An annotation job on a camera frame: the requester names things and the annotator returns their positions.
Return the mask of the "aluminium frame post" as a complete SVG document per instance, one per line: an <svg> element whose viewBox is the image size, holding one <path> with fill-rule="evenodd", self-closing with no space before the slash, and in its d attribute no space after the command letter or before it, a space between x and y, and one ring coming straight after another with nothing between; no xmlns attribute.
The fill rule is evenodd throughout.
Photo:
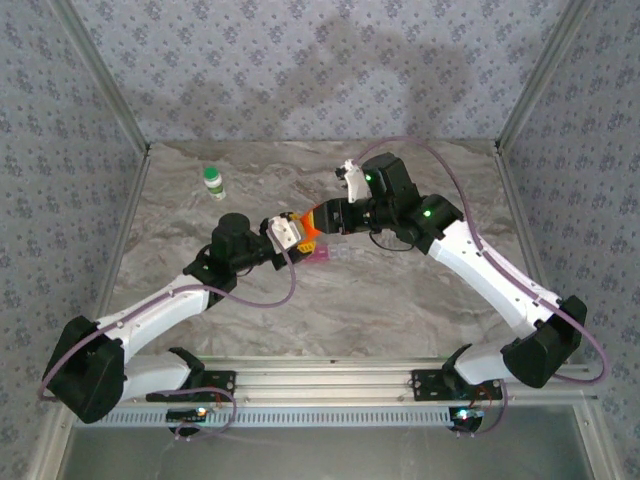
<svg viewBox="0 0 640 480"><path fill-rule="evenodd" d="M89 30L78 14L72 0L47 0L52 11L60 21L71 44L80 55L84 65L101 91L108 106L131 144L143 155L149 144L134 117L133 111L125 100L115 77L103 60Z"/></svg>
<svg viewBox="0 0 640 480"><path fill-rule="evenodd" d="M595 1L568 0L565 10L544 44L521 95L496 139L495 145L499 154L508 153L513 147Z"/></svg>

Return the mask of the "white bottle with green cap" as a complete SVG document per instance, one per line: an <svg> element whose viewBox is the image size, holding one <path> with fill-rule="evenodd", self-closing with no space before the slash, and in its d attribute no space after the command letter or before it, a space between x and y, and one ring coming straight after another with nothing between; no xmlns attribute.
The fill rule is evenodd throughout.
<svg viewBox="0 0 640 480"><path fill-rule="evenodd" d="M206 167L203 171L203 181L209 195L215 200L223 200L226 197L222 176L216 167Z"/></svg>

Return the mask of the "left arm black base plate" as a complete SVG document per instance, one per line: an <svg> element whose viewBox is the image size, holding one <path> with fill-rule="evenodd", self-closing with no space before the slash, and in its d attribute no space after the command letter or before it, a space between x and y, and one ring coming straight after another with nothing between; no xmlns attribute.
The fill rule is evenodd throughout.
<svg viewBox="0 0 640 480"><path fill-rule="evenodd" d="M211 371L203 370L199 373L191 373L185 383L178 388L180 394L163 396L159 393L149 393L146 395L145 400L147 402L229 402L227 397L223 397L219 393L214 393L211 388L218 388L224 390L230 394L234 394L236 387L236 372L235 371ZM206 392L198 393L183 393L183 390L195 389L195 388L208 388Z"/></svg>

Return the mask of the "pink and clear pill organizer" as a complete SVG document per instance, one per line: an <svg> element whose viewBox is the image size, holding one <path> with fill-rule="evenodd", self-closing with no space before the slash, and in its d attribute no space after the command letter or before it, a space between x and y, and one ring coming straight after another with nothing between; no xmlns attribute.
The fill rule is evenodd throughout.
<svg viewBox="0 0 640 480"><path fill-rule="evenodd" d="M344 262L350 260L351 257L352 251L347 243L317 244L305 261L308 263Z"/></svg>

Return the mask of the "aluminium table side rail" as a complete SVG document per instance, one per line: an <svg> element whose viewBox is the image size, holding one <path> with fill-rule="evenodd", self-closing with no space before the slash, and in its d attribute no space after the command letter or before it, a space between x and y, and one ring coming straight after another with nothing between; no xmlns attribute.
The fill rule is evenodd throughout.
<svg viewBox="0 0 640 480"><path fill-rule="evenodd" d="M504 159L501 150L497 146L494 147L494 153L495 162L506 194L507 203L515 222L526 271L533 281L544 287L548 287L549 282L535 245L528 217L520 198L513 174L509 168L509 164Z"/></svg>
<svg viewBox="0 0 640 480"><path fill-rule="evenodd" d="M115 237L113 249L106 266L105 276L98 291L97 302L92 312L89 314L89 319L91 321L95 321L107 313L120 269L122 257L124 255L125 244L129 237L130 229L135 218L137 205L149 169L149 155L150 148L147 148L141 159L140 165L136 170L133 183L131 185L131 190L125 204L124 212L120 219L119 229Z"/></svg>

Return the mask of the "small controller board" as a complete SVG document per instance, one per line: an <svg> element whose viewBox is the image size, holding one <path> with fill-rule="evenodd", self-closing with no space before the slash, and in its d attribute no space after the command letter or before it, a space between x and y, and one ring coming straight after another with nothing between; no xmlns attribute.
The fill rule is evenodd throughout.
<svg viewBox="0 0 640 480"><path fill-rule="evenodd" d="M481 409L451 407L449 409L449 416L454 427L472 430L477 429L481 425L485 414Z"/></svg>
<svg viewBox="0 0 640 480"><path fill-rule="evenodd" d="M188 409L169 409L165 415L168 423L201 423L207 419L208 410L204 407Z"/></svg>

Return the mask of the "grey metal panel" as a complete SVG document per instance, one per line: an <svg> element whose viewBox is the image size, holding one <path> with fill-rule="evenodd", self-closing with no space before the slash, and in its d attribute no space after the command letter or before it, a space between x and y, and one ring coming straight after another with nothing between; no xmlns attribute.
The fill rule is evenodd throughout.
<svg viewBox="0 0 640 480"><path fill-rule="evenodd" d="M178 442L160 428L82 428L56 480L594 480L574 434L524 428L238 429Z"/></svg>

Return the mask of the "aluminium frame leg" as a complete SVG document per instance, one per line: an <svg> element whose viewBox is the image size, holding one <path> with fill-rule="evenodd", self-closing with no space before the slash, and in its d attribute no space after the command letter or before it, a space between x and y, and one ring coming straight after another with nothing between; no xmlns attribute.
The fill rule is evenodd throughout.
<svg viewBox="0 0 640 480"><path fill-rule="evenodd" d="M600 404L584 400L574 414L594 479L626 480Z"/></svg>
<svg viewBox="0 0 640 480"><path fill-rule="evenodd" d="M74 420L74 414L64 406L47 413L31 456L26 480L57 479Z"/></svg>

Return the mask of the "orange pill bottle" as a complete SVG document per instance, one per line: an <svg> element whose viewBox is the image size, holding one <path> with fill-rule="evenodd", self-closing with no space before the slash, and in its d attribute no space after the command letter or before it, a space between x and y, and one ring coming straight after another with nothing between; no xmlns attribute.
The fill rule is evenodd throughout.
<svg viewBox="0 0 640 480"><path fill-rule="evenodd" d="M315 226L315 217L314 217L315 210L316 208L313 207L309 209L307 212L305 212L304 214L302 214L299 218L299 221L304 230L304 237L302 240L303 243L313 242L317 237L323 234L323 231L319 230Z"/></svg>

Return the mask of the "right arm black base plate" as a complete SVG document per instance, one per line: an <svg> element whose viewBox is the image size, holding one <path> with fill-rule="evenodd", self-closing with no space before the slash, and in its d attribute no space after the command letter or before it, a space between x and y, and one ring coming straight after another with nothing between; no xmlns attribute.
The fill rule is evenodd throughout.
<svg viewBox="0 0 640 480"><path fill-rule="evenodd" d="M410 374L409 386L415 401L502 400L500 382L492 380L472 385L455 371L418 369Z"/></svg>

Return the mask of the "aluminium base rail beam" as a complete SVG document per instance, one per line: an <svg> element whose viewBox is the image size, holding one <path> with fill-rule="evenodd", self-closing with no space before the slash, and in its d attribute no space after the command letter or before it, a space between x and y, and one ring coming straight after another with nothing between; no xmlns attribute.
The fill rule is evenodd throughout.
<svg viewBox="0 0 640 480"><path fill-rule="evenodd" d="M144 402L149 392L180 389L177 366L169 353L136 356L128 366L130 380L118 406ZM246 407L356 407L438 405L462 406L471 400L437 399L415 402L414 370L441 367L440 358L384 357L203 357L207 370L236 372L233 396ZM592 386L551 379L543 389L505 380L509 406L577 405L598 400Z"/></svg>

